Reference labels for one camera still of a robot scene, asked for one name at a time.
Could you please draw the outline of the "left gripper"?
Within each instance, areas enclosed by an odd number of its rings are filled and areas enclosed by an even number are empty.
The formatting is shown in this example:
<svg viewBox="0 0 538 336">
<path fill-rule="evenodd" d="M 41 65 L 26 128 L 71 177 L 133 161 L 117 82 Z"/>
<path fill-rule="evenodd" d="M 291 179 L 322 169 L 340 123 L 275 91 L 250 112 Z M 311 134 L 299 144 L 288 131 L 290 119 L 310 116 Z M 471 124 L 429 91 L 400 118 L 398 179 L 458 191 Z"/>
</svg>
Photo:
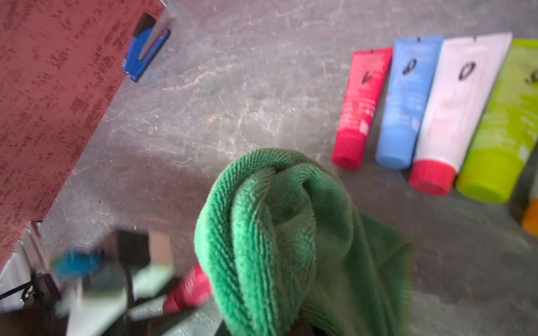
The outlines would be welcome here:
<svg viewBox="0 0 538 336">
<path fill-rule="evenodd" d="M 170 277 L 133 283 L 133 300 L 129 307 L 137 307 L 171 294 L 181 277 Z M 67 317 L 59 317 L 55 305 L 60 302 L 61 293 L 52 274 L 33 272 L 30 281 L 1 294 L 5 300 L 15 294 L 20 296 L 23 307 L 1 311 L 2 335 L 65 335 Z"/>
</svg>

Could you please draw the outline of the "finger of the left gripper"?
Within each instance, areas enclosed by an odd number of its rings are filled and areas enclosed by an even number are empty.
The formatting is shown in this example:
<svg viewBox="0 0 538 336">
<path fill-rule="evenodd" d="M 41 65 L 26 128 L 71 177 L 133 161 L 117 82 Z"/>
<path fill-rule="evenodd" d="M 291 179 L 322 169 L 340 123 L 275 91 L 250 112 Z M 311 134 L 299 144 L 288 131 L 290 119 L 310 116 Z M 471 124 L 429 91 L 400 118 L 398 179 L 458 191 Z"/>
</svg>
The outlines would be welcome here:
<svg viewBox="0 0 538 336">
<path fill-rule="evenodd" d="M 134 320 L 125 315 L 103 335 L 216 335 L 223 322 L 214 302 L 186 312 Z"/>
</svg>

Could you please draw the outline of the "pink toothpaste tube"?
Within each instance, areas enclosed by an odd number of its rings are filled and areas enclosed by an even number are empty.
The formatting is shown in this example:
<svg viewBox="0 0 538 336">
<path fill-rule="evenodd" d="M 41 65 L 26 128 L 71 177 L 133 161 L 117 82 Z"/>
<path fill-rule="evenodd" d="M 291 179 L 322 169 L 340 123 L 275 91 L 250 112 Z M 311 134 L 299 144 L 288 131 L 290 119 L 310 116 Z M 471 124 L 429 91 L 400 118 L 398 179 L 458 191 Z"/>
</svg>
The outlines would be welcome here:
<svg viewBox="0 0 538 336">
<path fill-rule="evenodd" d="M 176 314 L 198 308 L 212 297 L 210 280 L 199 264 L 195 264 L 169 293 L 164 304 L 164 314 Z"/>
<path fill-rule="evenodd" d="M 334 165 L 357 169 L 367 146 L 393 49 L 355 51 L 331 155 Z"/>
</svg>

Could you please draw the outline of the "green microfiber cloth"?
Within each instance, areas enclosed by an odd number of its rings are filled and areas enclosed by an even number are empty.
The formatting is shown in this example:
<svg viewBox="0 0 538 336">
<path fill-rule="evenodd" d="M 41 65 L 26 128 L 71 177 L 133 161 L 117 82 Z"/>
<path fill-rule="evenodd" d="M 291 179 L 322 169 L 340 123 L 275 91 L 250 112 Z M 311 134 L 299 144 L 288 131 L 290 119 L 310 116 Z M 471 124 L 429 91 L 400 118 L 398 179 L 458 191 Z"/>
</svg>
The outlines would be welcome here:
<svg viewBox="0 0 538 336">
<path fill-rule="evenodd" d="M 230 335 L 403 335 L 413 246 L 304 154 L 261 148 L 215 181 L 195 232 Z"/>
</svg>

